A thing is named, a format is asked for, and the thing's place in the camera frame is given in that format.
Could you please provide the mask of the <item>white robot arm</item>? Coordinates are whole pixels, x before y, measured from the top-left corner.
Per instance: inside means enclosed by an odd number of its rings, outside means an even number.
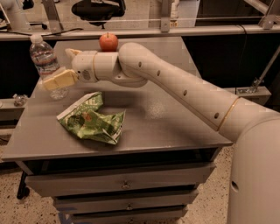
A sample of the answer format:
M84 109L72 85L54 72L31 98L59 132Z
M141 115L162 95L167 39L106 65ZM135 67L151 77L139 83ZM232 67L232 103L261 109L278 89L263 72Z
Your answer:
M67 49L70 69L43 82L47 90L76 81L138 88L152 81L234 142L227 224L280 224L280 113L232 94L162 59L138 43L116 52Z

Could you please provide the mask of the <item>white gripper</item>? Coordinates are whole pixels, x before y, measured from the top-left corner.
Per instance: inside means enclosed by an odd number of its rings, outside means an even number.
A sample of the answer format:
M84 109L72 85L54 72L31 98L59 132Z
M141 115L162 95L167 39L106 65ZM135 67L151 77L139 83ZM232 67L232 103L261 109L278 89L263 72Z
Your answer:
M72 69L43 80L43 87L46 90L55 90L74 85L78 78L83 82L97 82L95 77L94 59L97 51L81 51L72 48L65 50L66 56L72 59Z

